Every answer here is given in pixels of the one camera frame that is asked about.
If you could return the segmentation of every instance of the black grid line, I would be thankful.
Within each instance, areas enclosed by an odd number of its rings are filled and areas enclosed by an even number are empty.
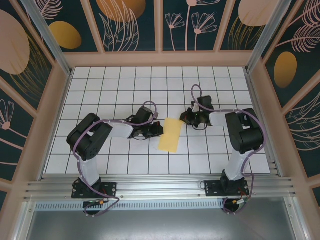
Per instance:
[[[150,90],[139,90],[138,92],[149,92],[149,96],[150,96],[150,100],[151,97],[152,97],[152,92],[166,92],[167,94],[167,103],[166,104],[157,104],[157,106],[166,106],[166,115],[167,117],[169,117],[169,106],[181,106],[181,105],[184,105],[184,110],[186,110],[186,108],[188,107],[187,104],[189,105],[190,102],[186,102],[187,98],[190,99],[190,97],[188,95],[191,94],[191,91],[190,89],[186,89],[185,90],[185,81],[184,79],[194,79],[194,81],[196,81],[197,79],[197,82],[198,84],[200,84],[200,77],[199,77],[199,74],[200,74],[200,69],[197,67],[197,75],[198,77],[188,77],[188,76],[185,76],[184,72],[183,72],[183,68],[181,68],[181,73],[182,73],[182,77],[168,77],[168,67],[166,67],[166,77],[157,77],[157,76],[153,76],[152,77],[152,71],[153,71],[153,68],[151,68],[151,77],[139,77],[139,79],[146,79],[146,80],[150,80]],[[96,112],[98,113],[99,110],[101,109],[101,106],[112,106],[114,107],[114,112],[113,112],[113,118],[110,116],[110,119],[115,119],[116,117],[116,110],[117,110],[117,106],[132,106],[132,114],[134,113],[134,107],[137,107],[137,106],[141,106],[141,104],[135,104],[135,96],[136,96],[136,87],[137,87],[137,71],[138,71],[138,67],[135,67],[135,76],[130,76],[130,77],[120,77],[121,76],[121,73],[123,71],[122,67],[120,67],[119,69],[119,72],[118,72],[118,77],[116,76],[113,76],[113,77],[107,77],[106,74],[107,74],[107,70],[108,68],[104,68],[104,75],[103,75],[103,78],[102,77],[89,77],[90,75],[90,72],[92,71],[93,69],[90,67],[89,68],[89,73],[88,73],[88,76],[87,77],[77,77],[77,78],[73,78],[72,80],[77,80],[77,79],[83,79],[82,82],[81,82],[81,87],[83,88],[84,85],[84,89],[83,90],[70,90],[70,87],[71,87],[71,84],[70,86],[68,87],[68,92],[67,92],[67,97],[65,100],[67,100],[68,96],[69,96],[69,93],[70,92],[82,92],[83,95],[81,96],[82,97],[82,101],[81,101],[81,104],[66,104],[66,102],[64,102],[63,104],[63,109],[61,111],[61,115],[60,115],[60,118],[59,118],[59,123],[57,125],[57,130],[55,132],[55,135],[54,135],[54,139],[52,141],[52,145],[50,147],[50,154],[48,156],[48,159],[47,159],[47,163],[46,163],[46,167],[45,167],[45,172],[47,172],[48,170],[48,167],[49,167],[49,161],[50,161],[50,157],[52,155],[55,155],[55,156],[66,156],[66,155],[69,155],[68,156],[68,162],[67,162],[67,165],[66,165],[66,169],[65,169],[65,173],[67,172],[68,170],[68,167],[69,167],[69,162],[70,162],[70,159],[72,158],[72,152],[69,151],[69,154],[68,153],[52,153],[53,152],[53,147],[54,147],[54,144],[56,142],[56,139],[57,137],[60,137],[60,138],[63,138],[63,137],[67,137],[67,132],[64,133],[63,131],[60,131],[61,133],[58,134],[58,130],[59,128],[62,129],[62,121],[64,121],[66,123],[66,121],[77,121],[77,123],[80,122],[80,115],[81,115],[81,111],[82,110],[85,110],[83,108],[83,106],[96,106],[96,104],[92,104],[92,103],[88,103],[88,104],[84,104],[84,99],[85,99],[85,94],[86,92],[96,92],[96,94],[98,95],[99,94],[99,99],[96,99],[96,102],[97,102],[97,110]],[[209,92],[212,92],[212,94],[215,94],[217,95],[217,101],[218,101],[218,106],[219,108],[221,109],[223,106],[227,106],[227,105],[231,105],[230,103],[229,104],[221,104],[220,103],[220,99],[219,99],[219,95],[218,95],[218,92],[233,92],[233,96],[234,96],[234,100],[235,100],[235,105],[237,108],[241,107],[241,105],[251,105],[251,103],[247,103],[247,104],[238,104],[237,102],[237,99],[236,99],[236,95],[235,93],[236,92],[248,92],[248,90],[235,90],[234,89],[234,86],[233,86],[233,83],[231,81],[231,76],[230,76],[230,69],[228,68],[228,73],[229,73],[229,77],[216,77],[215,75],[215,70],[214,68],[212,68],[212,71],[213,71],[213,74],[214,74],[214,77],[201,77],[201,79],[210,79],[210,80],[213,80],[214,81],[214,84],[215,84],[215,88],[216,90],[209,90]],[[168,83],[168,78],[170,79],[182,79],[182,85],[180,86],[180,90],[169,90],[169,83]],[[98,90],[97,88],[95,90],[87,90],[88,88],[88,84],[90,84],[90,81],[91,79],[103,79],[102,80],[102,85],[101,85],[101,89]],[[104,84],[107,84],[108,81],[105,81],[105,79],[117,79],[117,81],[114,81],[114,85],[113,85],[113,89],[114,90],[109,90],[108,88],[106,88],[106,86],[104,86]],[[120,79],[134,79],[134,84],[133,84],[133,90],[119,90],[120,88]],[[152,83],[155,82],[156,79],[162,79],[162,81],[166,81],[166,89],[163,88],[162,90],[158,90],[158,89],[152,89]],[[229,79],[231,81],[231,86],[232,86],[232,90],[218,90],[217,88],[217,82],[216,82],[216,79]],[[243,77],[233,77],[233,79],[243,79]],[[115,95],[116,99],[115,99],[115,103],[114,104],[101,104],[101,98],[102,98],[102,94],[103,92],[114,92],[112,93],[113,94],[113,97]],[[127,101],[128,103],[127,104],[119,104],[119,101],[118,101],[118,97],[119,97],[119,92],[130,92],[130,94],[132,95],[133,94],[133,97],[132,97],[132,102],[129,100]],[[183,103],[184,104],[176,104],[176,103],[171,103],[169,102],[169,95],[168,93],[169,92],[183,92]],[[62,116],[64,114],[64,112],[66,112],[69,116],[70,116],[70,112],[66,111],[65,107],[66,106],[69,106],[68,108],[70,108],[71,111],[74,111],[75,109],[74,108],[79,108],[78,109],[78,112],[77,112],[77,115],[78,115],[78,118],[74,117],[74,119],[71,119],[73,118],[72,116],[69,117],[70,119],[62,119]],[[162,117],[160,117],[159,121],[163,121],[165,119],[165,114],[161,114]],[[210,162],[210,155],[228,155],[228,159],[230,161],[230,157],[231,157],[231,153],[229,154],[228,153],[228,145],[227,145],[227,135],[226,135],[226,129],[223,128],[223,132],[221,131],[218,131],[216,133],[216,131],[208,131],[208,129],[205,130],[205,134],[204,136],[198,136],[198,137],[205,137],[205,140],[206,140],[206,149],[207,149],[207,153],[192,153],[190,154],[190,148],[189,148],[189,145],[190,145],[190,142],[189,142],[189,138],[190,137],[196,137],[196,134],[192,134],[192,136],[190,136],[191,132],[190,132],[190,128],[189,127],[186,127],[186,134],[184,136],[181,136],[181,137],[186,137],[186,147],[184,148],[184,151],[183,152],[180,152],[180,153],[164,153],[164,154],[150,154],[151,153],[151,141],[150,139],[148,139],[148,151],[145,152],[145,153],[133,153],[131,154],[130,153],[130,149],[131,149],[131,140],[129,140],[129,149],[128,149],[128,153],[114,153],[114,154],[111,154],[111,149],[112,149],[112,139],[109,141],[110,142],[110,146],[109,146],[109,153],[108,154],[99,154],[99,156],[106,156],[108,155],[108,163],[107,163],[107,167],[106,167],[106,172],[108,172],[109,170],[109,162],[110,162],[110,156],[117,156],[117,155],[121,155],[121,156],[128,156],[128,164],[127,164],[127,174],[129,173],[129,164],[130,164],[130,156],[138,156],[138,155],[141,155],[141,156],[146,156],[148,155],[148,170],[147,170],[147,173],[149,174],[150,173],[150,155],[155,155],[155,156],[168,156],[168,173],[170,174],[170,157],[173,156],[173,155],[176,155],[176,156],[186,156],[188,155],[188,168],[189,168],[189,173],[191,173],[191,165],[190,165],[190,156],[193,156],[193,155],[203,155],[203,156],[208,156],[208,160],[209,160],[209,168],[210,168],[210,173],[212,173],[212,170],[211,170],[211,162]],[[208,137],[224,137],[225,139],[225,144],[226,144],[226,153],[209,153],[209,143],[208,143]]]

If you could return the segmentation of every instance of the yellow cloth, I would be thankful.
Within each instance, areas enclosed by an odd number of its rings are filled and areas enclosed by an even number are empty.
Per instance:
[[[174,118],[164,120],[163,135],[160,137],[158,146],[159,150],[170,153],[177,152],[182,124],[182,121]]]

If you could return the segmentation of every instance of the metal base plate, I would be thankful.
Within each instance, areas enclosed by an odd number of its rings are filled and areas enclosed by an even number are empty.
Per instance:
[[[227,196],[235,196],[235,197],[240,197],[241,192],[238,191],[236,193],[225,193],[222,184],[220,180],[215,180],[215,181],[203,181],[204,182],[204,188],[205,188],[205,195],[207,197],[227,197]],[[249,196],[249,187],[248,187],[248,182],[245,180],[244,185],[242,185],[241,190]]]
[[[102,194],[109,196],[116,196],[117,193],[117,183],[116,182],[102,182],[100,185],[100,191]],[[101,199],[102,196],[96,194],[92,191],[88,191],[84,188],[83,183],[74,183],[72,189],[72,199]]]

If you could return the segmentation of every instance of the white grid mat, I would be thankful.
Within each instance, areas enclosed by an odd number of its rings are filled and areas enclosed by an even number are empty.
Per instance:
[[[163,126],[165,118],[179,119],[191,105],[194,84],[200,84],[203,96],[212,97],[214,109],[253,107],[241,67],[77,67],[44,172],[78,173],[67,136],[87,114],[125,119],[152,100]],[[107,139],[97,156],[98,170],[100,174],[221,174],[232,153],[228,135],[223,127],[196,131],[183,125],[177,153],[158,150],[159,137]],[[246,172],[270,173],[264,152],[251,158]]]

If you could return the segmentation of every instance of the purple cable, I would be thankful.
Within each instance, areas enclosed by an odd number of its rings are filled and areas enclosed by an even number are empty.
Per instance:
[[[84,131],[84,133],[79,137],[79,139],[76,141],[74,147],[73,147],[73,155],[75,156],[76,160],[77,160],[77,167],[78,167],[78,171],[80,173],[80,179],[84,182],[84,184],[91,190],[93,191],[94,193],[102,196],[103,198],[107,198],[107,199],[116,199],[116,201],[111,204],[107,209],[103,210],[103,211],[100,211],[98,212],[97,214],[95,215],[89,215],[87,213],[87,209],[92,206],[93,204],[89,204],[85,209],[84,209],[84,213],[86,214],[86,216],[91,216],[92,218],[94,218],[95,216],[98,217],[98,216],[101,216],[102,214],[106,213],[110,208],[112,208],[114,205],[116,205],[119,201],[120,201],[120,198],[116,197],[116,196],[109,196],[109,195],[106,195],[106,194],[103,194],[97,190],[95,190],[93,187],[90,186],[90,184],[88,183],[88,181],[85,179],[84,175],[83,175],[83,172],[81,170],[81,165],[80,165],[80,157],[76,154],[76,150],[77,150],[77,147],[80,143],[80,141],[84,138],[84,136],[92,129],[94,128],[96,125],[100,124],[100,123],[121,123],[121,124],[127,124],[127,125],[130,125],[130,126],[143,126],[143,125],[146,125],[146,124],[149,124],[149,123],[152,123],[152,121],[155,119],[155,115],[157,114],[157,105],[153,102],[153,101],[146,101],[142,106],[145,106],[147,103],[151,103],[153,106],[154,106],[154,115],[146,122],[144,123],[139,123],[139,124],[135,124],[135,123],[131,123],[131,122],[127,122],[125,120],[108,120],[108,119],[103,119],[103,120],[99,120],[99,121],[96,121],[94,124],[92,124],[90,127],[88,127],[87,130]]]
[[[245,166],[246,166],[246,163],[249,161],[250,157],[258,152],[260,152],[264,147],[265,145],[267,144],[267,140],[268,140],[268,134],[267,134],[267,131],[266,131],[266,128],[265,126],[255,117],[253,116],[251,113],[247,112],[247,111],[244,111],[244,110],[240,110],[240,109],[234,109],[234,110],[212,110],[210,108],[207,108],[205,106],[202,106],[198,101],[197,99],[195,98],[194,96],[194,88],[195,87],[198,87],[200,89],[200,97],[202,96],[202,89],[201,87],[198,85],[198,84],[195,84],[192,86],[191,88],[191,96],[193,98],[193,101],[198,104],[199,107],[201,107],[202,109],[205,109],[207,111],[210,111],[210,112],[222,112],[222,113],[232,113],[232,112],[235,112],[235,113],[243,113],[243,114],[246,114],[248,115],[250,118],[252,118],[260,127],[260,129],[262,130],[262,137],[263,137],[263,143],[261,145],[261,147],[258,149],[258,150],[255,150],[251,153],[249,153],[249,155],[246,157],[246,159],[244,160],[243,162],[243,165],[241,167],[241,174],[244,176],[244,177],[252,177],[252,180],[251,180],[251,189],[250,189],[250,195],[249,195],[249,198],[251,198],[252,196],[252,191],[254,189],[254,180],[255,180],[255,175],[253,173],[244,173],[244,170],[245,170]],[[226,201],[228,200],[228,198],[225,198],[223,200],[223,205],[222,205],[222,209],[225,213],[232,213],[230,210],[226,209],[225,208],[225,205],[226,205]],[[239,211],[237,211],[238,213],[242,212],[244,209],[245,209],[245,206],[247,204],[245,204]]]

